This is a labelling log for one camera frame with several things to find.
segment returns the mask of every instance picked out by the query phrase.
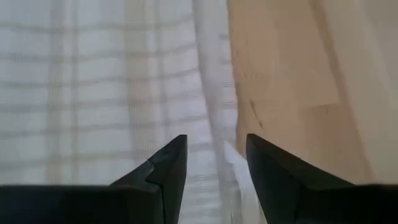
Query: white curtain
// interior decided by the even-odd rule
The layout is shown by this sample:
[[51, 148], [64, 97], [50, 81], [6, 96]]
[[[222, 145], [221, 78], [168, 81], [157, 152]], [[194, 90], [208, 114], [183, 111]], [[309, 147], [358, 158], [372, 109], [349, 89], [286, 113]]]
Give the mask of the white curtain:
[[0, 0], [0, 184], [110, 184], [188, 135], [180, 223], [241, 223], [226, 0]]

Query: black plastic part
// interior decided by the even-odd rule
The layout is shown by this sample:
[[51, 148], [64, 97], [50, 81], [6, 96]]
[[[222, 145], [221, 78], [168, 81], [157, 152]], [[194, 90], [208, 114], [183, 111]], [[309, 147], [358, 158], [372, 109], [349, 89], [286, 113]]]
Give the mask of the black plastic part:
[[181, 135], [110, 186], [2, 186], [0, 223], [177, 224], [186, 171]]
[[250, 175], [268, 224], [397, 223], [397, 185], [353, 185], [248, 134]]

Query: checkered curtain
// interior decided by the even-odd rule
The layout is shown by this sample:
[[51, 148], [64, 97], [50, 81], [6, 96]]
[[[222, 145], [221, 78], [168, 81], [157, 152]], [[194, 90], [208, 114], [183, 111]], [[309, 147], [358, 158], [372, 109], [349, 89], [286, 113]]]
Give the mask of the checkered curtain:
[[180, 223], [229, 222], [234, 91], [225, 0], [0, 0], [0, 184], [110, 184], [187, 134]]

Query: sheer curtain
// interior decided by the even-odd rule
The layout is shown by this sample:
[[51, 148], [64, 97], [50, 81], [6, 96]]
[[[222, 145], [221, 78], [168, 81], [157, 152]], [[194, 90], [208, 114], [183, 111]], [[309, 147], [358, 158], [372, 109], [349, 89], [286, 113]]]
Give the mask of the sheer curtain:
[[0, 183], [109, 184], [188, 135], [180, 223], [242, 222], [226, 0], [0, 0]]

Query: black object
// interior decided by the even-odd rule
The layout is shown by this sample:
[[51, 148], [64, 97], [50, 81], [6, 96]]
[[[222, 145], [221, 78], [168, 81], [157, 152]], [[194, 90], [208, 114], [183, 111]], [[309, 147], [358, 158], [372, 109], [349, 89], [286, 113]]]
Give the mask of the black object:
[[353, 185], [255, 134], [246, 154], [268, 224], [398, 223], [398, 185]]
[[0, 223], [177, 224], [186, 174], [180, 135], [110, 186], [2, 186]]

